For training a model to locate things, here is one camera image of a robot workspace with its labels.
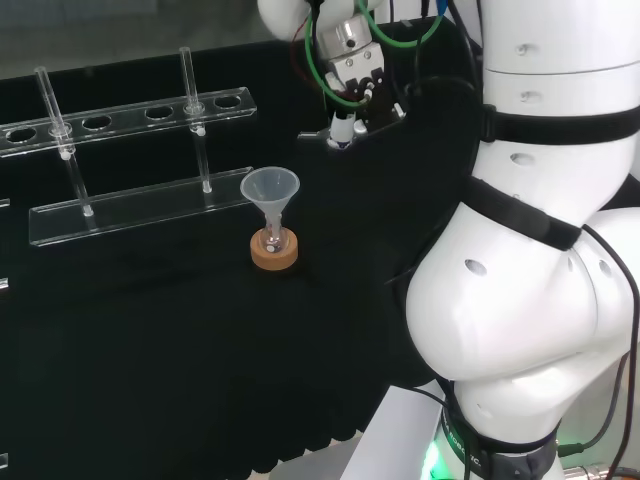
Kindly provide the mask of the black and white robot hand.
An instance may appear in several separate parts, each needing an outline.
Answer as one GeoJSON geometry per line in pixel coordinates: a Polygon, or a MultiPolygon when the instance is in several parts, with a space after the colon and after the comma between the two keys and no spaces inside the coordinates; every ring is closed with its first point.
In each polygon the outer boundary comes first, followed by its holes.
{"type": "Polygon", "coordinates": [[[397,99],[388,70],[382,47],[377,42],[328,62],[327,86],[345,101],[364,102],[359,109],[334,108],[326,134],[330,148],[345,150],[405,118],[406,112],[397,99]]]}

